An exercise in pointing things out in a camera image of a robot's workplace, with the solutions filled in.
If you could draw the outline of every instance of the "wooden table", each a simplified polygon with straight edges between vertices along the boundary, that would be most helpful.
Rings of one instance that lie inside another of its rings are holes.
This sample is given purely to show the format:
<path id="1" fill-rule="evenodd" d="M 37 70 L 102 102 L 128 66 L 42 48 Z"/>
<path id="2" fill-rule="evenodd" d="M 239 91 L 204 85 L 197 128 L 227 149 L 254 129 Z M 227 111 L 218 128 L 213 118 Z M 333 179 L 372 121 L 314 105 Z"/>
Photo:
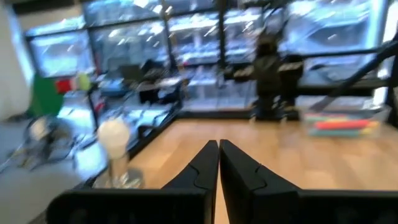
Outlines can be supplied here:
<path id="1" fill-rule="evenodd" d="M 178 120 L 130 162 L 145 188 L 173 179 L 208 140 L 229 139 L 255 160 L 303 189 L 398 190 L 398 131 L 379 139 L 312 138 L 299 124 L 239 120 Z M 220 176 L 216 224 L 227 224 Z"/>

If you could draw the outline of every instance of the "plastic storage box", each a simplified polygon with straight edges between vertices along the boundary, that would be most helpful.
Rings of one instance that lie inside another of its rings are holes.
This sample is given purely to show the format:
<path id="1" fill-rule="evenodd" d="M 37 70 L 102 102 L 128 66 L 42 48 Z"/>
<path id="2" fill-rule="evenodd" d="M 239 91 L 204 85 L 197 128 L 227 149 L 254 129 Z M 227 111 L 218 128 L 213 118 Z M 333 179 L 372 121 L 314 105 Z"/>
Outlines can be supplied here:
<path id="1" fill-rule="evenodd" d="M 305 132 L 319 137 L 378 137 L 390 107 L 375 110 L 300 110 L 300 120 Z"/>

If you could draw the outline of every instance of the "desk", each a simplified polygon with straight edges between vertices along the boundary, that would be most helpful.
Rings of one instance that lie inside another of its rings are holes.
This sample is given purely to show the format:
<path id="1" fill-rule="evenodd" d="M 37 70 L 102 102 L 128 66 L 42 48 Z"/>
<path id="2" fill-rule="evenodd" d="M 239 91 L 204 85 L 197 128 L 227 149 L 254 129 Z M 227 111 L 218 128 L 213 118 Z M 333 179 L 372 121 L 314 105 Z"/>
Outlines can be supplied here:
<path id="1" fill-rule="evenodd" d="M 255 160 L 303 189 L 398 190 L 398 131 L 385 126 L 372 139 L 312 138 L 297 122 L 181 119 L 130 162 L 142 169 L 145 188 L 173 179 L 209 139 L 229 139 Z M 228 224 L 220 175 L 216 224 Z"/>

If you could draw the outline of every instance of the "red object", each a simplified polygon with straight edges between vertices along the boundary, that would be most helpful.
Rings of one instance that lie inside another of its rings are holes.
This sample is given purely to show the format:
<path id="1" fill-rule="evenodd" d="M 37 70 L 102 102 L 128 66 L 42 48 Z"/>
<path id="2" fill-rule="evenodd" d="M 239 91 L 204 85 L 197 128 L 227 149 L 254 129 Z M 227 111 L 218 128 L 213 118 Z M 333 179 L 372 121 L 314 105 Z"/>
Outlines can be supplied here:
<path id="1" fill-rule="evenodd" d="M 55 82 L 55 87 L 57 88 L 57 92 L 59 94 L 64 94 L 72 90 L 70 79 L 57 80 Z"/>
<path id="2" fill-rule="evenodd" d="M 365 128 L 370 120 L 359 119 L 352 121 L 319 121 L 315 123 L 317 129 L 360 129 Z"/>

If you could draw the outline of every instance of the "black frame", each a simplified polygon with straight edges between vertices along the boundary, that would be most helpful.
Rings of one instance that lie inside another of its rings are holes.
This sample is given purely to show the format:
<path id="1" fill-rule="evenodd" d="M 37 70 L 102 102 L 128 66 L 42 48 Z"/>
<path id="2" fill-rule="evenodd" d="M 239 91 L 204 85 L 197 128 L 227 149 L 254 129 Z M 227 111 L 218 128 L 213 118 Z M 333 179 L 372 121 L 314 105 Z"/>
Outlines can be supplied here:
<path id="1" fill-rule="evenodd" d="M 66 34 L 70 32 L 78 32 L 78 31 L 83 31 L 87 30 L 88 37 L 89 37 L 89 46 L 91 50 L 91 54 L 93 56 L 93 65 L 97 68 L 97 64 L 95 63 L 95 50 L 93 47 L 93 31 L 98 30 L 98 29 L 104 29 L 107 27 L 113 27 L 113 26 L 121 26 L 121 25 L 128 25 L 128 24 L 136 24 L 140 22 L 147 22 L 147 21 L 162 21 L 164 23 L 165 27 L 165 33 L 166 35 L 170 34 L 169 31 L 169 19 L 173 17 L 180 17 L 180 16 L 188 16 L 196 13 L 205 13 L 205 12 L 218 12 L 218 33 L 219 33 L 219 42 L 220 42 L 220 57 L 217 62 L 214 63 L 196 63 L 196 64 L 190 64 L 187 65 L 186 67 L 197 67 L 200 65 L 218 65 L 220 70 L 223 70 L 227 66 L 227 61 L 226 61 L 226 37 L 225 37 L 225 32 L 224 32 L 224 15 L 226 12 L 230 9 L 235 9 L 236 6 L 231 6 L 228 4 L 227 0 L 215 0 L 214 6 L 211 8 L 206 8 L 206 9 L 197 9 L 194 11 L 186 11 L 186 12 L 176 12 L 176 13 L 171 13 L 171 14 L 166 14 L 165 13 L 165 8 L 167 6 L 167 3 L 165 0 L 158 0 L 159 4 L 162 5 L 162 10 L 159 14 L 159 17 L 148 17 L 144 19 L 133 19 L 129 21 L 120 21 L 120 22 L 114 22 L 110 24 L 105 24 L 101 26 L 93 25 L 85 25 L 84 27 L 80 29 L 74 29 L 74 30 L 62 30 L 62 31 L 57 31 L 57 32 L 52 32 L 52 33 L 46 33 L 46 34 L 40 34 L 40 35 L 29 35 L 25 33 L 25 37 L 27 39 L 27 43 L 29 46 L 29 52 L 31 53 L 32 56 L 32 61 L 34 63 L 34 67 L 37 72 L 40 70 L 38 69 L 38 63 L 37 59 L 34 57 L 32 54 L 33 49 L 30 41 L 35 38 L 35 37 L 45 37 L 45 36 L 51 36 L 51 35 L 57 35 L 57 34 Z M 388 10 L 388 5 L 389 1 L 385 1 L 385 5 L 383 5 L 383 11 L 385 12 L 383 15 L 383 21 L 381 24 L 381 27 L 384 28 L 385 25 L 385 19 L 387 16 L 387 10 Z M 83 8 L 83 17 L 86 20 L 86 10 Z M 384 34 L 384 29 L 381 32 L 380 36 L 377 38 L 377 41 L 381 43 L 382 35 Z M 175 59 L 175 56 L 173 55 L 173 50 L 172 50 L 172 44 L 169 38 L 167 38 L 167 54 L 169 55 L 169 61 L 172 69 L 177 68 L 177 62 Z M 376 53 L 379 50 L 379 48 L 374 48 L 374 49 L 363 49 L 363 50 L 350 50 L 350 51 L 344 51 L 344 52 L 324 52 L 324 53 L 316 53 L 316 54 L 308 54 L 308 55 L 303 55 L 304 58 L 316 58 L 316 57 L 338 57 L 338 56 L 346 56 L 346 55 L 361 55 L 361 54 L 372 54 Z M 381 86 L 385 86 L 384 84 L 381 83 L 380 79 L 376 79 L 375 82 L 371 82 L 368 85 L 362 85 L 362 86 L 357 86 L 356 88 L 353 88 L 350 92 L 349 95 L 354 95 L 354 96 L 371 96 L 373 93 L 373 90 L 376 88 L 379 88 Z M 317 85 L 307 85 L 307 86 L 301 86 L 301 94 L 303 95 L 324 95 L 325 93 L 329 92 L 332 88 L 334 88 L 334 84 L 331 84 L 330 86 L 317 86 Z"/>

